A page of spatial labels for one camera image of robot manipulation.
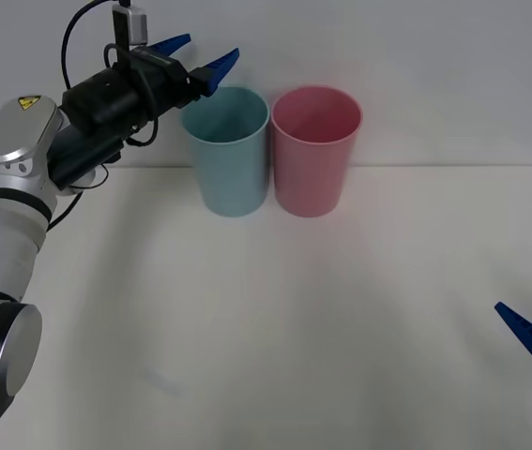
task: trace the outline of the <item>black cable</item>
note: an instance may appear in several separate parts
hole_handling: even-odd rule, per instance
[[[92,190],[92,189],[100,188],[101,186],[103,186],[107,182],[107,179],[109,178],[109,170],[105,167],[105,164],[101,164],[100,167],[102,167],[103,170],[105,171],[105,177],[100,181],[100,183],[98,183],[98,184],[96,184],[94,186],[73,186],[73,185],[70,185],[69,187],[72,188],[72,189],[79,189],[79,190]]]
[[[103,61],[105,62],[105,67],[110,68],[111,64],[109,62],[109,51],[110,50],[116,50],[117,53],[124,58],[127,58],[130,61],[130,64],[132,62],[132,59],[136,56],[133,53],[126,52],[121,47],[118,47],[115,44],[108,44],[103,49]],[[151,91],[151,88],[149,86],[148,81],[146,80],[146,76],[144,75],[143,71],[140,69],[135,69],[141,79],[141,82],[143,82],[143,88],[144,93],[148,99],[148,118],[153,122],[153,132],[151,133],[151,137],[146,142],[140,142],[133,138],[127,138],[126,143],[128,145],[132,145],[135,147],[147,147],[151,143],[153,143],[157,139],[157,134],[159,132],[159,126],[160,126],[160,120],[158,118],[157,113],[157,101],[155,101],[155,97],[153,96],[153,92]]]
[[[68,55],[68,43],[69,36],[71,35],[72,30],[80,18],[90,11],[92,8],[97,7],[103,3],[111,2],[113,0],[93,0],[92,2],[81,7],[76,14],[71,18],[68,23],[68,28],[66,28],[66,33],[63,35],[63,41],[61,42],[61,73],[63,73],[63,80],[66,82],[67,89],[71,89],[71,84],[69,83],[68,68],[66,57]]]
[[[76,194],[76,197],[74,200],[71,201],[71,203],[68,206],[68,209],[66,209],[61,216],[56,218],[53,222],[49,224],[49,228],[47,228],[47,232],[55,228],[57,225],[59,225],[67,216],[69,213],[71,213],[71,210],[74,209],[74,206],[80,201],[82,198],[82,192],[79,194]]]
[[[66,88],[69,90],[71,89],[71,84],[69,83],[69,76],[68,76],[68,62],[67,62],[67,56],[68,56],[68,43],[69,43],[69,37],[71,36],[71,32],[74,29],[74,26],[76,23],[80,20],[80,18],[88,11],[90,11],[92,8],[97,7],[98,5],[101,5],[103,3],[110,2],[112,0],[93,0],[92,2],[84,5],[81,7],[78,12],[76,12],[71,20],[68,23],[68,27],[66,28],[66,32],[63,35],[63,41],[61,42],[61,73],[63,74],[63,81],[66,84]],[[107,181],[107,178],[109,177],[109,172],[106,172],[107,175],[105,176],[105,180],[103,180],[103,183]],[[71,213],[71,211],[74,209],[76,204],[80,201],[82,198],[83,192],[79,192],[76,194],[76,197],[74,200],[71,201],[68,208],[59,216],[56,218],[53,222],[49,224],[49,228],[47,228],[47,232],[49,230],[52,230],[57,225],[59,225],[68,215]]]

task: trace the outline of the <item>table surface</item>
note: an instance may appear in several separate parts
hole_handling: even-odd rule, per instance
[[[532,357],[493,310],[532,322],[532,167],[356,168],[317,219],[116,169],[25,301],[0,449],[532,448]]]

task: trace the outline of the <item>warning label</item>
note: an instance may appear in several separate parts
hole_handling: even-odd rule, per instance
[[[20,106],[22,107],[22,109],[26,111],[28,108],[34,105],[39,99],[40,99],[40,96],[20,97],[18,98],[18,102],[20,103]]]

